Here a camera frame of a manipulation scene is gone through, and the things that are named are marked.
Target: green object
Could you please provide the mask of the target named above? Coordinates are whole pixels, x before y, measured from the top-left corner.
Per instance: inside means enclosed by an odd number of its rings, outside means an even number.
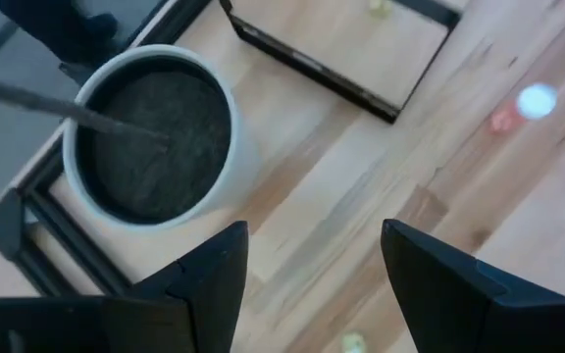
[[[348,333],[341,339],[342,353],[367,353],[367,351],[365,339],[357,332]]]
[[[391,0],[370,0],[370,14],[376,18],[386,19],[391,12]]]

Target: black object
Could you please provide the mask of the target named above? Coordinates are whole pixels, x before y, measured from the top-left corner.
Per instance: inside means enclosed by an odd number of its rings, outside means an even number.
[[[247,251],[236,222],[120,297],[0,299],[0,352],[229,352]]]
[[[85,19],[71,0],[0,0],[0,12],[63,62],[97,66],[108,54],[109,27]]]
[[[427,66],[424,68],[422,74],[418,78],[418,81],[415,83],[401,108],[397,108],[393,104],[384,100],[384,98],[380,95],[371,92],[369,89],[360,86],[354,81],[346,78],[344,75],[329,69],[317,60],[310,58],[308,55],[305,55],[272,37],[267,32],[257,28],[245,20],[242,20],[233,11],[231,0],[220,0],[220,3],[231,21],[234,31],[241,39],[252,44],[281,63],[315,80],[326,88],[331,89],[351,103],[354,103],[388,123],[393,124],[402,109],[404,109],[411,99],[413,93],[420,84],[420,81],[427,73],[437,54],[448,39],[448,36],[461,20],[461,15],[458,12],[435,0],[393,1],[406,6],[407,8],[446,28],[446,35],[443,41],[437,48],[437,51]]]
[[[160,21],[161,29],[152,30],[145,43],[172,44],[210,0],[180,0],[166,13],[183,22]],[[197,3],[187,6],[185,3]],[[75,295],[77,292],[55,266],[40,252],[26,234],[26,209],[37,217],[72,258],[91,277],[99,289],[111,295],[123,294],[130,282],[49,192],[63,173],[62,137],[44,153],[17,188],[7,190],[0,200],[0,253],[12,261],[47,296]]]
[[[385,221],[381,245],[420,353],[565,352],[565,296],[399,221]]]

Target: flower pot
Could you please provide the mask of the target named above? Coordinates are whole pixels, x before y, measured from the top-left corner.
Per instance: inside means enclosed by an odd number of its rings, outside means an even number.
[[[110,60],[93,74],[79,91],[76,102],[90,109],[96,109],[96,106],[110,100],[112,96],[117,94],[116,92],[129,83],[144,76],[157,75],[164,71],[185,73],[184,75],[189,75],[189,77],[201,79],[202,84],[206,84],[211,91],[219,95],[219,102],[224,102],[224,112],[220,115],[219,122],[225,124],[225,120],[229,120],[228,129],[230,132],[225,135],[228,136],[229,141],[226,144],[220,142],[220,145],[227,146],[227,151],[224,150],[226,153],[223,157],[220,157],[222,159],[220,160],[221,163],[218,163],[219,173],[215,177],[209,177],[212,180],[210,188],[192,207],[164,219],[139,217],[136,212],[127,210],[109,195],[106,190],[113,185],[102,184],[100,182],[102,180],[98,180],[101,174],[99,169],[93,167],[93,163],[89,162],[98,158],[94,155],[94,153],[97,154],[97,150],[93,152],[88,147],[89,138],[92,138],[93,141],[101,141],[101,138],[116,137],[102,137],[98,135],[99,132],[88,130],[78,126],[74,121],[68,120],[63,139],[63,157],[67,180],[84,207],[113,226],[145,232],[175,227],[213,210],[240,203],[251,191],[258,175],[260,164],[256,143],[246,130],[228,85],[201,57],[188,50],[170,45],[148,45],[128,50]],[[184,153],[183,157],[185,159],[191,158],[190,153]],[[100,162],[103,163],[104,161],[94,161],[95,165],[101,164]],[[140,162],[143,166],[145,161],[142,159]],[[187,162],[195,165],[199,163],[194,157],[192,161],[188,160]],[[170,177],[173,178],[174,171],[171,170],[171,172]],[[181,170],[177,167],[175,170],[176,185],[180,185],[180,173]],[[160,186],[155,186],[163,187],[163,185],[166,185],[168,190],[174,190],[173,182],[167,183],[167,174],[163,174],[163,181],[164,183]],[[163,201],[171,202],[172,200],[174,198]]]

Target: white pot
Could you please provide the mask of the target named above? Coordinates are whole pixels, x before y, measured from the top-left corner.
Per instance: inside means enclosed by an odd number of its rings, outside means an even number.
[[[77,124],[68,119],[63,139],[63,158],[65,174],[76,197],[83,205],[91,210],[99,218],[113,224],[113,226],[125,227],[127,230],[153,232],[156,230],[175,227],[195,217],[201,216],[213,210],[235,205],[242,202],[251,191],[259,171],[260,159],[257,146],[248,133],[246,126],[236,109],[236,104],[231,95],[228,85],[220,78],[212,67],[204,62],[197,54],[172,45],[147,45],[128,50],[108,63],[104,64],[84,84],[76,97],[76,102],[85,105],[91,98],[97,87],[116,70],[124,66],[150,57],[175,57],[181,61],[187,60],[204,69],[222,88],[231,117],[231,143],[228,157],[213,187],[208,193],[191,209],[185,213],[160,224],[135,224],[114,216],[109,210],[103,209],[89,194],[82,182],[77,162]]]

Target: pot rim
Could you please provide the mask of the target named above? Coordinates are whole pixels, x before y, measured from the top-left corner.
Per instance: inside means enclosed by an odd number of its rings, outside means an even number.
[[[224,166],[217,176],[215,183],[213,183],[213,186],[208,190],[204,197],[202,197],[195,205],[193,205],[193,207],[188,209],[186,212],[159,224],[137,224],[128,222],[107,212],[93,199],[88,190],[86,190],[86,187],[82,182],[77,163],[77,123],[72,119],[67,119],[65,121],[65,131],[63,137],[63,163],[65,167],[65,175],[67,176],[69,185],[73,189],[74,193],[79,196],[81,201],[84,203],[84,206],[91,210],[95,215],[98,215],[101,218],[110,221],[110,223],[115,226],[124,227],[127,230],[133,230],[136,232],[153,232],[157,230],[176,227],[200,214],[203,210],[207,209],[214,200],[215,195],[223,187],[223,180],[228,177],[228,174],[231,171],[231,164],[233,163],[234,159],[237,158],[236,155],[238,144],[239,114],[236,108],[236,103],[234,102],[234,98],[231,95],[231,90],[229,86],[221,79],[220,75],[212,68],[212,66],[206,62],[206,60],[204,60],[200,55],[191,52],[190,50],[173,45],[152,44],[133,48],[124,53],[121,53],[104,64],[86,81],[86,83],[82,86],[76,96],[76,103],[85,105],[92,94],[95,92],[96,88],[99,87],[99,85],[107,77],[109,77],[119,69],[138,60],[154,56],[175,57],[181,60],[187,60],[206,71],[216,81],[216,83],[222,88],[222,92],[224,93],[224,98],[226,100],[230,113],[231,142],[229,145],[226,160],[224,161]]]

